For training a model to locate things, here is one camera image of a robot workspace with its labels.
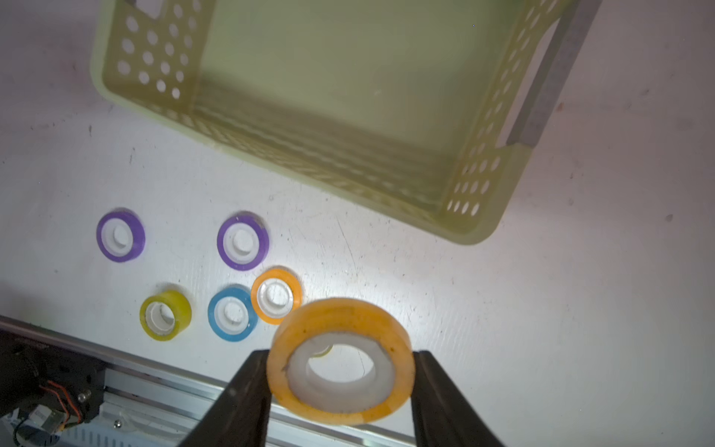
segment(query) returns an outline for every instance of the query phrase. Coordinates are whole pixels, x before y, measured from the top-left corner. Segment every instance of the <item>yellow-green basket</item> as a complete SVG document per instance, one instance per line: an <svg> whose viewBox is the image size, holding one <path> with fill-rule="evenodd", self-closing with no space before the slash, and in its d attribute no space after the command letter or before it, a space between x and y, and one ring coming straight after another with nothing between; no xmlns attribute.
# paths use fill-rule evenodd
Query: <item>yellow-green basket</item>
<svg viewBox="0 0 715 447"><path fill-rule="evenodd" d="M209 146L474 244L496 228L599 4L104 0L92 79Z"/></svg>

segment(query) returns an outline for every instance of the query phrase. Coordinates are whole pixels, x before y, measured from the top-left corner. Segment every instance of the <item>blue tape roll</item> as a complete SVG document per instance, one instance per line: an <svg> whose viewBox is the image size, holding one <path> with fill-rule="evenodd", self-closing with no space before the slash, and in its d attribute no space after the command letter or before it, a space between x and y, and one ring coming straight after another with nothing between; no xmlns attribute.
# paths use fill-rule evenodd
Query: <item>blue tape roll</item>
<svg viewBox="0 0 715 447"><path fill-rule="evenodd" d="M238 324L229 320L225 314L224 309L226 304L229 303L242 303L245 309L243 309L244 317ZM236 287L230 287L218 292L209 303L209 325L211 329L226 341L241 341L246 338L258 324L258 315L256 311L253 310L253 305L251 304L251 295L246 290Z"/></svg>

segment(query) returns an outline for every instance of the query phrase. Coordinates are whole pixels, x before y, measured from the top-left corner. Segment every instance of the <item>screw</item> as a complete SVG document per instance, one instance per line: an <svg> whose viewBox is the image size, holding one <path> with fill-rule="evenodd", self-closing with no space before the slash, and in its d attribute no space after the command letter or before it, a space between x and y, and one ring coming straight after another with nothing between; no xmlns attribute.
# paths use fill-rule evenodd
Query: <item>screw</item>
<svg viewBox="0 0 715 447"><path fill-rule="evenodd" d="M92 392L90 390L84 391L77 395L77 401L79 401L79 403L85 403L91 395Z"/></svg>

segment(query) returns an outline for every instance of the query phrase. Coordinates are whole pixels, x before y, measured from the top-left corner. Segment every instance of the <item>purple tape roll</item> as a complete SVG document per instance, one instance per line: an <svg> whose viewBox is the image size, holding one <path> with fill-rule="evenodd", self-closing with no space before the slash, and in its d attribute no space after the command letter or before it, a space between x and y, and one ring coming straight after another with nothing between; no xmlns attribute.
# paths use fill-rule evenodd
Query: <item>purple tape roll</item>
<svg viewBox="0 0 715 447"><path fill-rule="evenodd" d="M268 231L256 217L240 213L221 225L217 246L226 265L234 270L251 270L268 254Z"/></svg>
<svg viewBox="0 0 715 447"><path fill-rule="evenodd" d="M109 260L132 260L142 254L145 242L144 227L129 210L108 212L97 224L97 244Z"/></svg>

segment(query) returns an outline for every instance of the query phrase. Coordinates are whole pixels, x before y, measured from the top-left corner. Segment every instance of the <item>basket handle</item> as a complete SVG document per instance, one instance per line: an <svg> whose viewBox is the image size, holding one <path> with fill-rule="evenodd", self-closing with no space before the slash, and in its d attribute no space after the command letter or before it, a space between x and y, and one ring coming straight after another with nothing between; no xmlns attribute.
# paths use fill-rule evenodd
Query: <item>basket handle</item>
<svg viewBox="0 0 715 447"><path fill-rule="evenodd" d="M561 16L506 144L535 147L602 0L575 0Z"/></svg>

